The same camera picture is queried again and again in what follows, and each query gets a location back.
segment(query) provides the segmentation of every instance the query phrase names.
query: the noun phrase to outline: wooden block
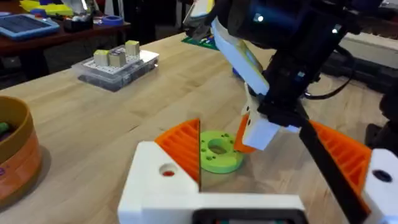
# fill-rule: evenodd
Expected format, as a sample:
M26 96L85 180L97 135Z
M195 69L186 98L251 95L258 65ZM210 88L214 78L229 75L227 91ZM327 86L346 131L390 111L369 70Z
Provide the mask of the wooden block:
M111 52L109 54L109 66L123 67L126 63L126 54L124 52Z
M126 53L132 56L139 56L139 42L129 40L125 43Z
M109 65L108 54L109 54L108 50L96 50L94 52L95 64L99 66L108 66Z

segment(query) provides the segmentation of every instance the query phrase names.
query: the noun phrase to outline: orange 3d printed part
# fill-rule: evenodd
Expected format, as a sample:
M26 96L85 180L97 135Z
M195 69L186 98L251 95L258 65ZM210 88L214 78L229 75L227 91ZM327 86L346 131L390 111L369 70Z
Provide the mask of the orange 3d printed part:
M238 133L236 133L236 139L234 144L234 149L243 152L243 153L251 153L256 149L250 146L245 146L242 142L244 130L246 129L246 124L248 123L249 113L246 113L241 120L241 124L239 125Z
M200 183L200 120L167 130L155 142L198 184Z
M310 122L323 147L329 152L355 194L361 198L372 153L370 148L334 129L315 121Z

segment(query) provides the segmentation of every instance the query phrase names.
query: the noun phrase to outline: orange bowl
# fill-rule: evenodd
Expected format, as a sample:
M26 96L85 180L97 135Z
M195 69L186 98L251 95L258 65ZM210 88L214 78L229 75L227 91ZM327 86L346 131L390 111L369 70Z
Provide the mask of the orange bowl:
M0 142L0 208L21 199L36 183L42 152L29 107L21 100L0 96L0 122L14 132Z

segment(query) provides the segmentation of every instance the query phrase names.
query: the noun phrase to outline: blue tablet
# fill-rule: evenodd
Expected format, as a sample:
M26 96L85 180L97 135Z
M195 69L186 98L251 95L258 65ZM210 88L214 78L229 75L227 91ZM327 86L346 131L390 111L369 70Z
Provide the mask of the blue tablet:
M51 20L36 19L29 14L0 17L0 34L12 40L26 40L57 32L60 26Z

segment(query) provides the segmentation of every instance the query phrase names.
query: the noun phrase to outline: workbench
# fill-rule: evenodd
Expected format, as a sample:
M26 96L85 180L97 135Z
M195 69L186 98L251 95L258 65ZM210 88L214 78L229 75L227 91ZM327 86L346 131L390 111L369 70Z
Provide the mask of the workbench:
M13 14L27 14L19 6L18 0L0 1L0 11L11 12ZM75 33L68 33L63 28L63 23L56 21L60 30L54 34L45 35L24 41L14 41L6 36L0 35L0 57L19 56L22 71L28 80L42 77L49 74L46 58L43 51L55 45L84 40L100 35L116 35L131 28L130 23L125 22L120 26L93 25L92 29L83 30Z
M159 66L116 93L80 82L71 70L0 91L30 106L44 151L39 183L0 213L0 223L118 223L117 206L140 141L152 141L195 117L202 131L236 133L246 100L243 82L218 51L181 43L183 38L179 34L142 46L160 54ZM264 67L274 54L249 48ZM326 93L343 82L323 75L310 91ZM304 100L303 105L313 120L363 142L367 124L386 121L380 99L352 83L329 100ZM202 171L202 182L205 192L299 194L310 223L343 221L298 134L281 131L265 151L247 156L238 171Z

